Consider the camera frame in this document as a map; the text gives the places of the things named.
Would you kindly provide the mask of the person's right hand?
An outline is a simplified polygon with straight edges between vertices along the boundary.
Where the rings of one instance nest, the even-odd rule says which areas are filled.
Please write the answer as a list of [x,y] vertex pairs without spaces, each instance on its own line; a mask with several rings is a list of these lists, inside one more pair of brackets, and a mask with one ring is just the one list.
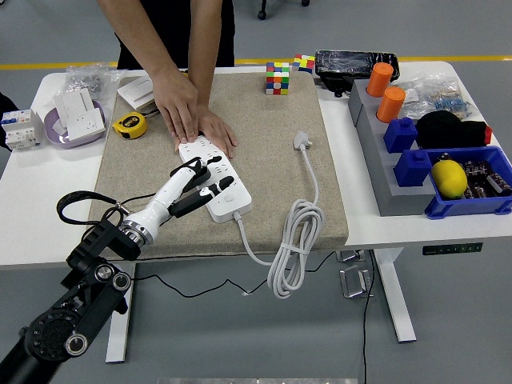
[[177,68],[150,74],[154,100],[170,135],[178,144],[193,142],[198,134],[197,99],[194,85]]

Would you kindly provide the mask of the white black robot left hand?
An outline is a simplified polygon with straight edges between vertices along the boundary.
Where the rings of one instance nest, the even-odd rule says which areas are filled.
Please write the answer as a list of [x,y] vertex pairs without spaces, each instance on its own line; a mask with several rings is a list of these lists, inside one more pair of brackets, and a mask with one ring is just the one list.
[[194,157],[173,170],[170,179],[152,197],[146,208],[130,214],[120,225],[120,230],[140,246],[153,244],[163,223],[204,206],[234,183],[234,177],[226,176],[181,198],[183,193],[207,181],[211,176],[208,165],[220,160],[219,156],[208,161]]

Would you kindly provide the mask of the person's left hand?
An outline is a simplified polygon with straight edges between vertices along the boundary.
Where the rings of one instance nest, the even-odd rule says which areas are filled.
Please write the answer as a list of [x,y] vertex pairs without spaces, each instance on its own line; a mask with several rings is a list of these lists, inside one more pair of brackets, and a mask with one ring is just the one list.
[[197,114],[199,132],[216,145],[228,158],[233,158],[234,149],[238,142],[230,126],[212,112],[208,106],[199,105]]

